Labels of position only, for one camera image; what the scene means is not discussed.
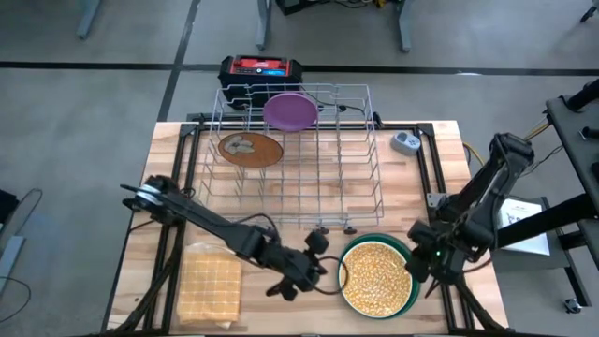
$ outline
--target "green bowl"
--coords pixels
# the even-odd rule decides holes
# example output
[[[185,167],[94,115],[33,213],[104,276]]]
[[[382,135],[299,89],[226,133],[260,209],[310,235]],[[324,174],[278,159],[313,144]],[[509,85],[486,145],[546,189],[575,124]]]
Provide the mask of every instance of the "green bowl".
[[[359,245],[361,243],[365,243],[365,242],[383,243],[383,244],[391,247],[395,251],[397,251],[406,262],[411,257],[411,253],[410,253],[410,250],[408,249],[408,247],[405,244],[403,244],[403,242],[399,241],[398,239],[396,239],[390,235],[383,234],[383,233],[370,233],[370,234],[362,235],[362,236],[352,240],[347,245],[347,247],[345,247],[345,249],[343,250],[343,253],[341,254],[341,261],[343,261],[345,259],[345,256],[347,255],[347,253],[349,253],[350,250],[352,250],[352,248],[356,247],[357,245]],[[343,273],[345,273],[345,271],[340,262],[339,269],[337,270],[337,280],[339,281],[339,286],[342,286],[341,280],[342,280]],[[398,312],[396,312],[392,315],[389,315],[389,316],[385,316],[385,317],[375,317],[375,316],[364,314],[360,310],[356,309],[347,300],[347,298],[345,297],[344,294],[343,294],[343,298],[345,299],[345,301],[347,301],[347,304],[349,304],[352,308],[354,308],[354,310],[356,310],[358,313],[360,313],[362,315],[365,315],[367,317],[374,318],[374,319],[389,319],[391,317],[402,315],[402,314],[406,313],[408,310],[410,310],[412,305],[414,305],[414,302],[416,301],[416,298],[418,297],[419,292],[420,292],[420,283],[417,280],[415,280],[414,277],[412,277],[412,290],[410,291],[410,297],[408,298],[408,301],[405,303],[405,305],[403,305],[403,307]]]

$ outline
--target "dish rack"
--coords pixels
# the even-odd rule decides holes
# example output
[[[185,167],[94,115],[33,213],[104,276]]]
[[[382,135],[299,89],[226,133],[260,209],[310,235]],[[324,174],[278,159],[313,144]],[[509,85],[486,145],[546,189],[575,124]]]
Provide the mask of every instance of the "dish rack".
[[[311,99],[319,108],[316,123],[293,133],[264,123],[263,108],[255,98],[280,93],[300,93]],[[377,226],[384,216],[367,85],[229,85],[216,92],[209,126],[200,138],[195,198],[229,220],[263,212],[285,226],[352,230]],[[219,154],[218,144],[238,132],[256,132],[277,140],[284,149],[283,157],[265,168],[227,162]],[[255,221],[264,224],[263,219]]]

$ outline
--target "small gray device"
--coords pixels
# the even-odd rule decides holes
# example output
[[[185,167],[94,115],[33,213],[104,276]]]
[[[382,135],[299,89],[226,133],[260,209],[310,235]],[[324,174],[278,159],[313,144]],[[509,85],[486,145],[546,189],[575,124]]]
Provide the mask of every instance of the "small gray device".
[[[415,155],[420,148],[420,139],[402,131],[393,136],[391,147],[400,154]]]

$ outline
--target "bowl of corn kernels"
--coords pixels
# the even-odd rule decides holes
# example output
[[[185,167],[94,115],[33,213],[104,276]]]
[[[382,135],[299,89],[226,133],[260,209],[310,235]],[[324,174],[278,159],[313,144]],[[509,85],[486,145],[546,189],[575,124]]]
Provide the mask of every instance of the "bowl of corn kernels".
[[[382,233],[362,235],[341,255],[339,285],[345,301],[370,318],[391,318],[407,312],[418,296],[420,283],[405,269],[410,250]]]

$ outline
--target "white paper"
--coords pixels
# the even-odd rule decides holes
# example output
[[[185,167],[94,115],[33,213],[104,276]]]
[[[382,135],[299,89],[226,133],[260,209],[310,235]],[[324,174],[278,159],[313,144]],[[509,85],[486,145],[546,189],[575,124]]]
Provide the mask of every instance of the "white paper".
[[[543,208],[541,205],[508,198],[500,210],[500,227],[510,226],[521,219],[533,216],[542,211]],[[523,242],[510,244],[504,247],[504,249],[549,256],[547,234],[545,233]]]

